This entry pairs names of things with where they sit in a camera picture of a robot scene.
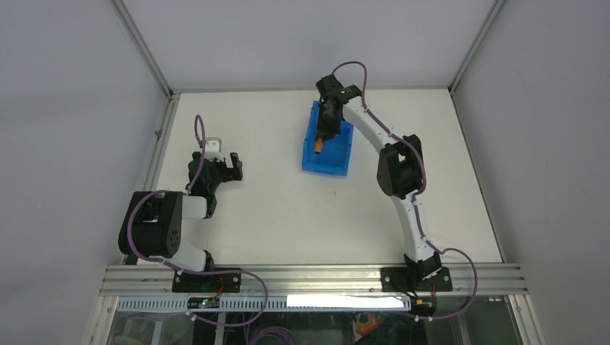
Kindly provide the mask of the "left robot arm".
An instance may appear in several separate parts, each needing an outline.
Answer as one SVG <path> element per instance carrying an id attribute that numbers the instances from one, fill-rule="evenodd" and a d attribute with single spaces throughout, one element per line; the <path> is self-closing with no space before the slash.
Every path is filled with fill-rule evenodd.
<path id="1" fill-rule="evenodd" d="M 189 283 L 199 292 L 211 290 L 217 281 L 213 257 L 182 238 L 182 223 L 210 219 L 217 208 L 218 187 L 243 179 L 239 155 L 232 152 L 229 158 L 230 165 L 221 153 L 194 152 L 184 193 L 134 192 L 119 231 L 120 252 L 186 272 Z"/>

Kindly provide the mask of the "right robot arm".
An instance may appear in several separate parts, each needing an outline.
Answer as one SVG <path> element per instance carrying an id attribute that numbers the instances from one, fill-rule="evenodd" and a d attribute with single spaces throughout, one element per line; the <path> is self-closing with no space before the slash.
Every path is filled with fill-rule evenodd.
<path id="1" fill-rule="evenodd" d="M 378 154 L 375 178 L 391 198 L 404 235 L 405 268 L 399 287 L 423 291 L 442 270 L 440 251 L 433 247 L 419 196 L 426 187 L 422 143 L 417 135 L 399 136 L 365 102 L 356 85 L 344 86 L 335 75 L 316 83 L 319 100 L 312 106 L 304 140 L 302 167 L 314 173 L 347 174 L 352 136 L 359 131 Z"/>

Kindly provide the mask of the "orange handled screwdriver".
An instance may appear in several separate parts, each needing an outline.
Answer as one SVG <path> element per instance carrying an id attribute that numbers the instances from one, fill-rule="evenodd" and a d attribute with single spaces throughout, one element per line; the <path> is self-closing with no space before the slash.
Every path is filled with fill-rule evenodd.
<path id="1" fill-rule="evenodd" d="M 314 153 L 316 155 L 319 155 L 322 152 L 323 143 L 324 140 L 321 137 L 317 138 L 317 140 L 315 141 Z"/>

